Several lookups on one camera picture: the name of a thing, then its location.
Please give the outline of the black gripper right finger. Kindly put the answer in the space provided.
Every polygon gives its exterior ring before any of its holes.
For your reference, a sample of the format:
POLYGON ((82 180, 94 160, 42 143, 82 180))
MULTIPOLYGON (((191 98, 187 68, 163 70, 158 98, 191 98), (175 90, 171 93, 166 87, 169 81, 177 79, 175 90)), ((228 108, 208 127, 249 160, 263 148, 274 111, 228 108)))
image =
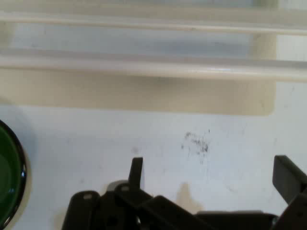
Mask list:
POLYGON ((307 228, 307 175, 287 156, 276 155, 272 182, 287 203, 286 209, 272 226, 273 230, 307 228))

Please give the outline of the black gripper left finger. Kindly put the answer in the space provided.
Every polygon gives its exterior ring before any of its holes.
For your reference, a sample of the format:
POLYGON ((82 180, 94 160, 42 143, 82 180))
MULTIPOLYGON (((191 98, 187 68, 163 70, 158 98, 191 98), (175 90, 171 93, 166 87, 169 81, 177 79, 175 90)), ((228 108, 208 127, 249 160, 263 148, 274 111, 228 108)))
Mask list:
POLYGON ((141 190, 143 158, 133 158, 129 177, 103 195, 76 193, 69 203, 64 230, 188 230, 190 213, 163 196, 141 190))

